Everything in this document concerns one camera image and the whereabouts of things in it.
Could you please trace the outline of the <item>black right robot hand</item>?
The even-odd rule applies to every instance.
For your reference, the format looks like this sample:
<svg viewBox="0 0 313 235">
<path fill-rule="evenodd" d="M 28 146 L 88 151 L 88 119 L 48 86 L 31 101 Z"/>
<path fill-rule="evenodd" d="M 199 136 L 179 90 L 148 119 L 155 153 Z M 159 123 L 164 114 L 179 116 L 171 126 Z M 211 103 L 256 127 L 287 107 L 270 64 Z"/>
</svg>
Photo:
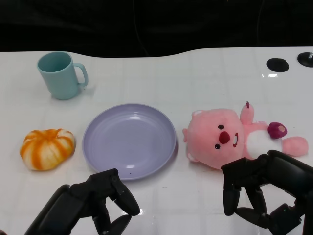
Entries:
<svg viewBox="0 0 313 235">
<path fill-rule="evenodd" d="M 274 235 L 285 235 L 303 223 L 303 234 L 313 233 L 313 168 L 282 152 L 270 150 L 254 160 L 241 158 L 221 167 L 223 208 L 227 216 L 244 220 Z M 267 214 L 261 187 L 272 184 L 295 198 Z"/>
</svg>

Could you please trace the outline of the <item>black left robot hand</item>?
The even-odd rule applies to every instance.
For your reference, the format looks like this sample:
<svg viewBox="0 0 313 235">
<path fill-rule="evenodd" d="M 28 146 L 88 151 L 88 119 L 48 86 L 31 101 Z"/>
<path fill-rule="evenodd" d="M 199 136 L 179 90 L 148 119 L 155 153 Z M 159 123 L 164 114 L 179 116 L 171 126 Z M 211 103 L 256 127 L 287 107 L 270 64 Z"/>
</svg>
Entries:
<svg viewBox="0 0 313 235">
<path fill-rule="evenodd" d="M 126 214 L 110 220 L 106 199 L 115 202 Z M 62 185 L 27 229 L 27 235 L 68 235 L 79 219 L 91 217 L 98 234 L 120 235 L 140 208 L 113 168 L 93 174 L 82 183 Z"/>
</svg>

